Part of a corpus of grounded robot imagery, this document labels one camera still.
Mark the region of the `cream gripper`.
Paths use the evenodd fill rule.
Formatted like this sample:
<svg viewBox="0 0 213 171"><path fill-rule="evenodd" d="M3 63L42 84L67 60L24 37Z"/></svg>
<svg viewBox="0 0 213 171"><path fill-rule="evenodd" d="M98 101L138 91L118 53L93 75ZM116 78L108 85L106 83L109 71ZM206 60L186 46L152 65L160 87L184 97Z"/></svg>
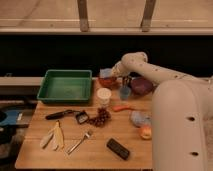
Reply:
<svg viewBox="0 0 213 171"><path fill-rule="evenodd" d="M121 62L117 62L111 69L113 77L121 77L125 75L125 68Z"/></svg>

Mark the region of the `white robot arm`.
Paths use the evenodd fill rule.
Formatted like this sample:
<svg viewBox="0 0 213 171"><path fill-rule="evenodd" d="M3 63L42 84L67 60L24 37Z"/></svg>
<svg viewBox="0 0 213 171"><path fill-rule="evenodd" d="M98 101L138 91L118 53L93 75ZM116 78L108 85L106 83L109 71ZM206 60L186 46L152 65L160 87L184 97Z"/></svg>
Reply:
<svg viewBox="0 0 213 171"><path fill-rule="evenodd" d="M213 116L213 82L150 64L144 52L123 55L111 74L132 72L157 85L151 103L153 171L209 171L204 118Z"/></svg>

